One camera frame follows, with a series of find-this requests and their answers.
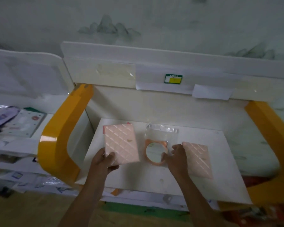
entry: yellow curved frame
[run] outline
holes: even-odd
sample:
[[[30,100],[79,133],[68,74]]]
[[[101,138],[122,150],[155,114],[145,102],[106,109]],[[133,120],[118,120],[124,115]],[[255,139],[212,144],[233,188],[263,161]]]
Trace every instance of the yellow curved frame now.
[[[280,163],[280,172],[272,180],[247,188],[255,206],[284,203],[284,122],[265,102],[252,101],[245,107]],[[250,205],[219,202],[220,209],[237,210]]]
[[[51,175],[74,184],[79,167],[67,153],[68,138],[94,94],[91,84],[77,84],[44,128],[38,146],[38,161]]]

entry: mirror glass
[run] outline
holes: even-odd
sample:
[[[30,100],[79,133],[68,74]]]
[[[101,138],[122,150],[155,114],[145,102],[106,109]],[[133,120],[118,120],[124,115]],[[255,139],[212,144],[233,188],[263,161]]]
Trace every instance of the mirror glass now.
[[[146,148],[147,157],[155,163],[161,162],[162,152],[166,152],[166,148],[159,143],[150,143]]]

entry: pink quilted cover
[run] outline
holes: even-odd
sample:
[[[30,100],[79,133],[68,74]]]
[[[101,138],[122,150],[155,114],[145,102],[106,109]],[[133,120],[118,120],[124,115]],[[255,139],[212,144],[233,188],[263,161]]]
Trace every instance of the pink quilted cover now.
[[[139,152],[133,125],[119,124],[104,126],[105,155],[115,152],[112,166],[139,162]]]
[[[187,142],[182,144],[187,156],[188,173],[196,177],[212,179],[213,174],[207,146]]]

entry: floor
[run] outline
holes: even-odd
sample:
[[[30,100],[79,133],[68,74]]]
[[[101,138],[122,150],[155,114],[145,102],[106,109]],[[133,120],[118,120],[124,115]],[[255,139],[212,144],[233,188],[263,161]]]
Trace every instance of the floor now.
[[[9,198],[0,197],[0,227],[56,227],[73,201],[73,197],[56,194],[26,192],[14,193]],[[153,216],[109,212],[99,204],[89,226],[193,226],[190,222]]]

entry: green strip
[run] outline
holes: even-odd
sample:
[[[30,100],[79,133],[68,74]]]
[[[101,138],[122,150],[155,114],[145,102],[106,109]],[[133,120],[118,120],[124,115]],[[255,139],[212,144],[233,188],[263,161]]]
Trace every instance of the green strip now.
[[[185,211],[166,210],[156,207],[134,206],[114,202],[106,202],[101,208],[105,211],[110,212],[169,218],[177,221],[190,221],[189,212]]]

